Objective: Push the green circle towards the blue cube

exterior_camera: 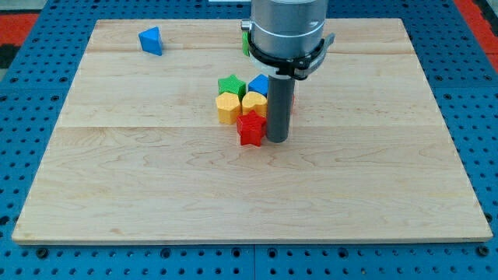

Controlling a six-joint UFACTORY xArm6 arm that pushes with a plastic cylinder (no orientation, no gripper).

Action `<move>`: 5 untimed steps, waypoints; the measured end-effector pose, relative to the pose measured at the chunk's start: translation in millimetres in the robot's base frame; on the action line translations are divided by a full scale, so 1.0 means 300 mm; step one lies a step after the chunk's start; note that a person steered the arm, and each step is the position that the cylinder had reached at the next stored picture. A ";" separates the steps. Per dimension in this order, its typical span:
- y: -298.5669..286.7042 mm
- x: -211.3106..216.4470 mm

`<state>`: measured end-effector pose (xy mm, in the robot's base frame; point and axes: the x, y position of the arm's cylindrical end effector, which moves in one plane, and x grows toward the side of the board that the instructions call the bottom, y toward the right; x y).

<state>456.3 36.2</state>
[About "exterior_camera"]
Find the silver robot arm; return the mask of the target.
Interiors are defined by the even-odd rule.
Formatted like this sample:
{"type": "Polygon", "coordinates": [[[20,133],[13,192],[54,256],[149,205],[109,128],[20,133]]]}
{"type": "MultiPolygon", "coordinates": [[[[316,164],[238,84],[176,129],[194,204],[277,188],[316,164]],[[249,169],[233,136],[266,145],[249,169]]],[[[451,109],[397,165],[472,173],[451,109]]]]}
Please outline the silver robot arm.
{"type": "Polygon", "coordinates": [[[260,52],[301,58],[319,45],[327,7],[327,0],[252,0],[250,18],[240,26],[260,52]]]}

